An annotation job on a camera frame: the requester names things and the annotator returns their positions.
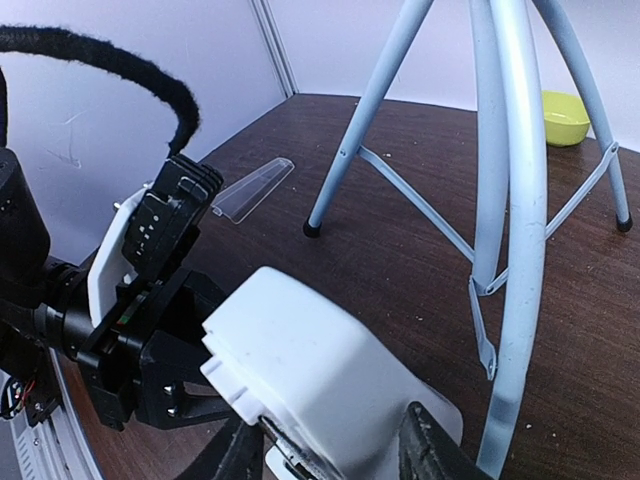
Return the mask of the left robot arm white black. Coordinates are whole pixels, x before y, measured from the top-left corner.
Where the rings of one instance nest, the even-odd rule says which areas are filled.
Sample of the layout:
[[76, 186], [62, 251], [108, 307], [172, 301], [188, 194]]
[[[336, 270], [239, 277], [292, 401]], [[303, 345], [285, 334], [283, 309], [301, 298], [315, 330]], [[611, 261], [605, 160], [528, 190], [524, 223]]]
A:
[[107, 149], [95, 179], [26, 172], [1, 150], [1, 367], [18, 386], [1, 415], [30, 425], [59, 405], [49, 383], [52, 352], [76, 363], [101, 423], [131, 419], [161, 430], [228, 419], [203, 384], [201, 323], [225, 300], [208, 276], [183, 267], [221, 174], [184, 148], [200, 109], [189, 87], [111, 42], [56, 27], [5, 25], [5, 53], [84, 64], [147, 90], [177, 126], [156, 178], [138, 186], [133, 154]]

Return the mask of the white metronome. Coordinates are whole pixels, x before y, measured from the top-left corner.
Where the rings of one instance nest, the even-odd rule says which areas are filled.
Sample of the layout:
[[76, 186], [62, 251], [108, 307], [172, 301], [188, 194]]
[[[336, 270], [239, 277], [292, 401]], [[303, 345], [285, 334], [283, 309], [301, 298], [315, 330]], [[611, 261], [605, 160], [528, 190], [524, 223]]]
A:
[[416, 377], [359, 320], [271, 267], [203, 323], [202, 373], [249, 425], [269, 420], [327, 479], [395, 479], [398, 430], [421, 403], [454, 442], [459, 409]]

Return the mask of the light blue folding music stand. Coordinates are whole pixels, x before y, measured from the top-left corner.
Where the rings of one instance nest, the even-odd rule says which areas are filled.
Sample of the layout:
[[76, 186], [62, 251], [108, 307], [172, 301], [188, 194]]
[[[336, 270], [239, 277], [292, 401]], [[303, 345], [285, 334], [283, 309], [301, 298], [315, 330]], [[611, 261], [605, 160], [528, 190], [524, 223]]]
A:
[[554, 216], [547, 213], [547, 151], [542, 92], [525, 1], [474, 1], [478, 173], [475, 236], [467, 242], [401, 175], [366, 148], [364, 138], [429, 10], [405, 2], [337, 149], [304, 233], [319, 235], [323, 219], [352, 161], [373, 166], [470, 262], [469, 295], [480, 361], [493, 383], [474, 476], [498, 478], [513, 439], [535, 343], [546, 242], [607, 178], [616, 224], [633, 224], [601, 95], [573, 26], [556, 1], [535, 7], [584, 102], [601, 161]]

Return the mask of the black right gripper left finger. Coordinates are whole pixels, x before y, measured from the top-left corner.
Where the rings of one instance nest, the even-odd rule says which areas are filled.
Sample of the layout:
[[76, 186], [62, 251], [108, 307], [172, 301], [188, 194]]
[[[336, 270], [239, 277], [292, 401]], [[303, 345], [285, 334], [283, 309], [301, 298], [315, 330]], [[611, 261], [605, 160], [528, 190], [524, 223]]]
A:
[[231, 417], [194, 460], [193, 479], [261, 479], [264, 434]]

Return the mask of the clear plastic metronome cover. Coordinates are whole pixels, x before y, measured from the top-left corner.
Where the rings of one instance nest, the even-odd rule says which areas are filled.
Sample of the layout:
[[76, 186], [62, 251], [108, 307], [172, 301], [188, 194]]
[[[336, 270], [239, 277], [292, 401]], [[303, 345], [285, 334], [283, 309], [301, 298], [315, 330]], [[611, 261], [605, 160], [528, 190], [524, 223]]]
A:
[[294, 169], [294, 162], [288, 158], [270, 160], [220, 192], [211, 206], [213, 214], [240, 224]]

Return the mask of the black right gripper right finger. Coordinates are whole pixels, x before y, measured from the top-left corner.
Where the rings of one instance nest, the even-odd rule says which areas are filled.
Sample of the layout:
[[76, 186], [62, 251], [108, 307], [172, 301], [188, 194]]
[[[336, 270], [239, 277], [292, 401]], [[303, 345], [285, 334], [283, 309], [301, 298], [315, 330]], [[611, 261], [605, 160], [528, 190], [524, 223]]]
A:
[[401, 422], [398, 457], [402, 480], [490, 479], [416, 401], [408, 405]]

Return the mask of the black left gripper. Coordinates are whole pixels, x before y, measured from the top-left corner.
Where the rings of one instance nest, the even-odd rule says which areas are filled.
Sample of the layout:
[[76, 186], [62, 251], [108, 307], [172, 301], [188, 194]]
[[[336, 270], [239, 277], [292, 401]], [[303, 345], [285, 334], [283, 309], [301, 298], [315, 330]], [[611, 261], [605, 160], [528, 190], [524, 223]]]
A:
[[208, 383], [202, 323], [226, 297], [207, 275], [184, 268], [164, 284], [135, 281], [121, 292], [76, 357], [103, 425], [121, 430], [136, 419], [171, 430], [230, 417], [221, 397], [185, 389]]

